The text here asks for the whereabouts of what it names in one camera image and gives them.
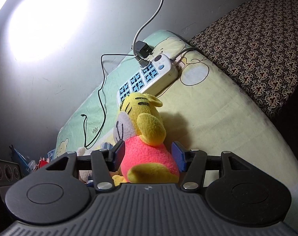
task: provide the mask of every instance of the power adapter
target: power adapter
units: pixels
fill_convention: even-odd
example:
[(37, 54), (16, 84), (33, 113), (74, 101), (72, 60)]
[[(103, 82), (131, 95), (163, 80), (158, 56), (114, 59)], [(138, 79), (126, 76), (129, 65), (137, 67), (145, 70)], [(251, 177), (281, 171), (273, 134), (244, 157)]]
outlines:
[(142, 58), (147, 58), (152, 53), (152, 48), (142, 41), (137, 41), (135, 43), (135, 51), (136, 54), (141, 56)]

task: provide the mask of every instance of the white power strip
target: white power strip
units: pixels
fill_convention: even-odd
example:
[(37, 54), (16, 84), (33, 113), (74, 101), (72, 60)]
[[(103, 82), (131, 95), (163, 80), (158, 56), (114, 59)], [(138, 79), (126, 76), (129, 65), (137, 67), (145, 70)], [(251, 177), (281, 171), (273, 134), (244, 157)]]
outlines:
[(132, 92), (157, 95), (178, 77), (178, 70), (170, 59), (160, 54), (144, 69), (140, 69), (117, 92), (117, 105)]

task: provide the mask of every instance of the patterned fabric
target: patterned fabric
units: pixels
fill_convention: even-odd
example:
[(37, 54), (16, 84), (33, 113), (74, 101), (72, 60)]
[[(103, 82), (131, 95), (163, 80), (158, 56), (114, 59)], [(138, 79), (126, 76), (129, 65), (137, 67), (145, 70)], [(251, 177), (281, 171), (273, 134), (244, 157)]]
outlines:
[(189, 44), (272, 118), (298, 87), (298, 0), (249, 0)]

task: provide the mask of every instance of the yellow plush foot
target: yellow plush foot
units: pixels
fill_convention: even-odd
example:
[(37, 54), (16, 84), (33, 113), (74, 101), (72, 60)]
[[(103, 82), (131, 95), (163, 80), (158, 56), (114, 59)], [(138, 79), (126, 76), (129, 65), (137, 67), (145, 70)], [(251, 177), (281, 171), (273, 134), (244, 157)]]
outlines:
[(112, 176), (112, 179), (114, 181), (115, 186), (118, 186), (121, 183), (126, 183), (125, 178), (123, 176), (120, 176), (120, 175), (114, 175), (114, 176)]
[(177, 183), (178, 176), (170, 173), (161, 163), (142, 163), (128, 170), (127, 178), (131, 183), (159, 184)]

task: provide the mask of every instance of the plush toy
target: plush toy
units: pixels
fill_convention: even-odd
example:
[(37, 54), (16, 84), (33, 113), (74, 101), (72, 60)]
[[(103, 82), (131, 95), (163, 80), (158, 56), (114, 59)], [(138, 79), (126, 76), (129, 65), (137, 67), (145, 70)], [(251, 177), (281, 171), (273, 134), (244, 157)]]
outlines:
[(120, 104), (114, 126), (114, 141), (125, 141), (121, 163), (123, 176), (115, 175), (115, 185), (131, 183), (177, 183), (178, 167), (163, 141), (166, 136), (156, 107), (162, 102), (155, 96), (133, 92)]

